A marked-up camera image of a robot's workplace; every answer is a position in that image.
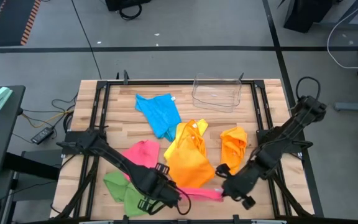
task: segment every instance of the clear plastic container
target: clear plastic container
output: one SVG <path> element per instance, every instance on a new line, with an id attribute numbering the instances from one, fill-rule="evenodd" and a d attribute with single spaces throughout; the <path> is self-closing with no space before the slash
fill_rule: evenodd
<path id="1" fill-rule="evenodd" d="M 197 74 L 191 95 L 196 107 L 231 113 L 240 104 L 241 82 Z"/>

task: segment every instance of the wooden tabletop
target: wooden tabletop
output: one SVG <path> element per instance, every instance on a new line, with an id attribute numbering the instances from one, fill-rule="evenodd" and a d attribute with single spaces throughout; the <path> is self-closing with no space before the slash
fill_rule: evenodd
<path id="1" fill-rule="evenodd" d="M 96 91 L 96 82 L 96 80 L 83 80 L 81 82 L 71 124 L 72 131 L 84 131 L 89 126 Z M 265 80 L 265 85 L 274 125 L 282 125 L 290 117 L 290 114 L 288 112 L 281 81 L 279 79 Z M 243 165 L 245 165 L 245 161 L 248 159 L 250 153 L 257 146 L 256 130 L 258 129 L 258 125 L 250 86 L 242 86 L 241 102 L 234 108 L 232 113 L 217 112 L 193 106 L 191 97 L 192 88 L 192 85 L 114 85 L 111 87 L 106 117 L 106 125 L 108 125 L 106 132 L 109 145 L 117 151 L 122 152 L 141 140 L 149 139 L 158 141 L 160 143 L 159 162 L 165 163 L 163 153 L 170 145 L 170 142 L 166 139 L 157 139 L 145 116 L 135 110 L 135 94 L 138 93 L 146 98 L 152 98 L 156 95 L 171 93 L 172 96 L 176 97 L 175 104 L 183 122 L 191 119 L 199 120 L 201 118 L 204 118 L 208 122 L 209 126 L 203 137 L 206 142 L 208 159 L 214 167 L 218 166 L 221 160 L 221 139 L 219 135 L 224 130 L 236 126 L 243 127 L 248 134 L 248 146 L 243 162 Z M 257 90 L 257 92 L 259 105 L 263 108 L 262 95 L 259 90 Z M 100 119 L 103 96 L 104 94 L 102 92 L 99 99 L 97 124 Z M 262 110 L 262 117 L 264 128 L 267 129 L 264 110 Z M 76 156 L 60 173 L 55 199 L 53 201 L 53 207 L 58 211 L 64 208 L 78 188 L 82 160 L 82 156 Z M 306 211 L 313 213 L 313 206 L 311 204 L 310 193 L 306 184 L 301 161 L 293 156 L 284 155 L 282 158 L 282 166 L 288 189 Z M 104 175 L 115 170 L 117 170 L 117 168 L 113 165 L 103 158 L 100 159 L 94 192 L 92 220 L 122 220 L 124 204 L 117 203 L 113 200 L 103 182 Z M 215 177 L 205 184 L 203 188 L 216 189 L 221 186 L 222 182 L 222 178 Z M 276 191 L 280 204 L 280 212 L 283 214 L 281 193 L 277 186 Z M 191 211 L 185 216 L 180 215 L 174 208 L 164 208 L 156 215 L 142 215 L 139 217 L 131 217 L 131 219 L 232 219 L 232 216 L 235 214 L 238 214 L 241 219 L 273 218 L 272 203 L 267 181 L 259 179 L 249 195 L 256 201 L 255 206 L 250 210 L 244 209 L 240 202 L 235 202 L 231 198 L 226 197 L 224 198 L 224 202 L 192 201 Z M 87 197 L 88 192 L 86 191 L 83 195 L 80 215 L 85 214 Z M 180 202 L 180 208 L 182 211 L 185 211 L 188 208 L 188 202 Z M 54 211 L 51 211 L 51 217 L 56 215 Z"/>

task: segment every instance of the green towel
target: green towel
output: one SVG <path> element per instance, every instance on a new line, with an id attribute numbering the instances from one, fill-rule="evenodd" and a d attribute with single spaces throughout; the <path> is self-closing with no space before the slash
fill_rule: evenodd
<path id="1" fill-rule="evenodd" d="M 114 171 L 104 176 L 104 183 L 116 202 L 124 202 L 125 214 L 128 217 L 144 215 L 137 205 L 144 196 L 139 193 L 134 185 L 129 182 L 120 171 Z"/>

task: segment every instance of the fabric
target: fabric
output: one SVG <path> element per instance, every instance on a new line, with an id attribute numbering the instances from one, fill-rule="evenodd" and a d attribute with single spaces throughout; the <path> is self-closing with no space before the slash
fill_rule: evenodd
<path id="1" fill-rule="evenodd" d="M 157 138 L 173 141 L 177 125 L 181 122 L 179 112 L 171 94 L 146 99 L 136 94 L 135 109 L 143 112 Z"/>
<path id="2" fill-rule="evenodd" d="M 226 163 L 232 175 L 236 174 L 244 158 L 247 146 L 247 133 L 242 127 L 235 127 L 221 134 L 222 158 L 221 163 Z"/>
<path id="3" fill-rule="evenodd" d="M 181 187 L 180 190 L 188 194 L 192 200 L 223 202 L 222 190 L 193 189 L 188 187 Z"/>
<path id="4" fill-rule="evenodd" d="M 106 174 L 103 181 L 113 199 L 116 202 L 124 202 L 125 214 L 128 217 L 147 213 L 137 208 L 139 201 L 143 199 L 144 196 L 135 189 L 132 183 L 125 179 L 121 171 Z"/>
<path id="5" fill-rule="evenodd" d="M 122 152 L 122 155 L 137 165 L 143 165 L 148 168 L 154 168 L 158 162 L 158 152 L 160 144 L 155 141 L 140 141 L 134 144 L 130 149 Z"/>
<path id="6" fill-rule="evenodd" d="M 172 142 L 172 144 L 169 146 L 169 148 L 165 151 L 164 153 L 164 158 L 166 160 L 169 159 L 169 157 L 171 156 L 173 150 L 176 149 L 177 147 L 177 139 L 180 138 L 180 135 L 182 134 L 185 126 L 186 126 L 187 123 L 180 123 L 178 124 L 177 126 L 177 135 L 176 135 L 176 138 L 175 140 Z M 208 123 L 204 120 L 204 119 L 201 119 L 199 121 L 197 121 L 197 126 L 198 126 L 198 130 L 200 131 L 200 134 L 201 136 L 204 134 L 206 128 L 208 127 Z"/>
<path id="7" fill-rule="evenodd" d="M 196 121 L 189 121 L 183 128 L 167 166 L 178 187 L 199 188 L 214 177 L 215 171 L 206 158 L 205 141 Z"/>

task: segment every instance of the blue towel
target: blue towel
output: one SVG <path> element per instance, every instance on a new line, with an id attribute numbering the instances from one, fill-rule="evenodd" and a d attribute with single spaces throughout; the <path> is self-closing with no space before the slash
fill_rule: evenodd
<path id="1" fill-rule="evenodd" d="M 146 99 L 136 94 L 135 109 L 143 112 L 157 138 L 175 139 L 177 125 L 181 122 L 171 94 Z"/>

